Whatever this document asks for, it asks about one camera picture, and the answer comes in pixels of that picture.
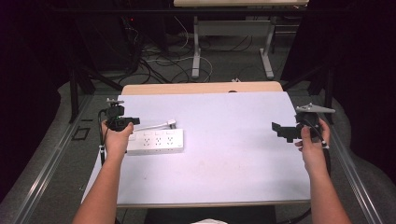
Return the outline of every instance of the person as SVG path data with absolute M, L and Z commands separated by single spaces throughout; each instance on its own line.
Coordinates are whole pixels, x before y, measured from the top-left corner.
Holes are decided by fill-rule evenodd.
M 322 137 L 330 142 L 330 128 L 322 119 Z M 102 123 L 106 145 L 106 160 L 90 192 L 79 207 L 73 223 L 114 223 L 120 183 L 120 166 L 134 126 L 129 123 L 121 132 L 113 132 Z M 304 166 L 310 178 L 313 223 L 351 223 L 341 204 L 327 171 L 322 144 L 311 140 L 308 127 L 301 130 L 302 141 L 295 143 L 303 154 Z

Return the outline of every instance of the table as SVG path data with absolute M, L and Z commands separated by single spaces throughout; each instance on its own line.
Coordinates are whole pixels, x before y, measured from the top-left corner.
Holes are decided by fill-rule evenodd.
M 279 7 L 303 6 L 308 0 L 175 0 L 176 7 Z M 266 36 L 265 45 L 260 49 L 262 64 L 268 79 L 274 79 L 268 51 L 275 31 L 276 17 L 269 21 L 199 21 L 194 17 L 194 58 L 192 62 L 193 78 L 199 77 L 201 49 L 200 35 L 258 35 Z
M 279 83 L 133 85 L 119 99 L 139 128 L 175 119 L 185 140 L 182 153 L 125 156 L 119 207 L 309 202 L 301 153 L 271 129 L 272 121 L 295 125 Z M 98 156 L 83 198 L 100 167 Z

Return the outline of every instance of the electrical socket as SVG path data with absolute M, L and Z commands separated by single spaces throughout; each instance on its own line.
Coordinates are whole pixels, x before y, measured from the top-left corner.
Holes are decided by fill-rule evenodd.
M 179 153 L 183 149 L 182 129 L 138 131 L 129 136 L 127 155 Z

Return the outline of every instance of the white desk leg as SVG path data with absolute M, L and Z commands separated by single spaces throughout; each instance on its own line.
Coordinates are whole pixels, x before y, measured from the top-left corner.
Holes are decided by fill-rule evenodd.
M 201 60 L 201 50 L 199 48 L 199 36 L 198 36 L 198 18 L 194 17 L 194 59 L 192 61 L 192 78 L 199 77 L 199 65 Z
M 268 51 L 271 48 L 271 41 L 274 35 L 275 24 L 276 17 L 272 17 L 270 27 L 268 28 L 268 36 L 265 41 L 265 47 L 264 49 L 260 49 L 260 55 L 262 56 L 262 64 L 264 65 L 265 75 L 270 80 L 274 79 L 274 73 L 270 64 L 270 59 L 268 58 Z

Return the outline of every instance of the human hand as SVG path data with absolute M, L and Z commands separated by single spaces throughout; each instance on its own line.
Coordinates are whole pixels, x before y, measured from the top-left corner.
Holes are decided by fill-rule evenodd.
M 330 128 L 327 123 L 320 119 L 319 125 L 322 129 L 322 137 L 329 145 L 330 142 Z M 314 143 L 311 139 L 311 134 L 309 132 L 309 127 L 304 126 L 301 129 L 302 141 L 295 143 L 295 146 L 303 153 L 303 160 L 305 163 L 305 169 L 309 175 L 315 172 L 326 172 L 326 160 L 323 154 L 321 142 Z
M 134 131 L 134 125 L 130 122 L 121 132 L 115 132 L 106 125 L 106 120 L 102 122 L 102 135 L 105 141 L 107 160 L 120 160 L 125 154 L 128 146 L 129 135 Z

